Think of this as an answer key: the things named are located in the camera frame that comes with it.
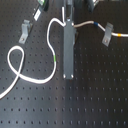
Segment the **grey elongated gripper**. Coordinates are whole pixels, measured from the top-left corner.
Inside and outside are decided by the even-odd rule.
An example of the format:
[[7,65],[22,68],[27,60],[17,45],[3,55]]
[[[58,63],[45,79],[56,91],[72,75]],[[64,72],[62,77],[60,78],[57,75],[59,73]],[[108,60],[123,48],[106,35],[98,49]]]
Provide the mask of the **grey elongated gripper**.
[[64,0],[64,44],[63,44],[63,78],[72,79],[74,77],[74,0]]

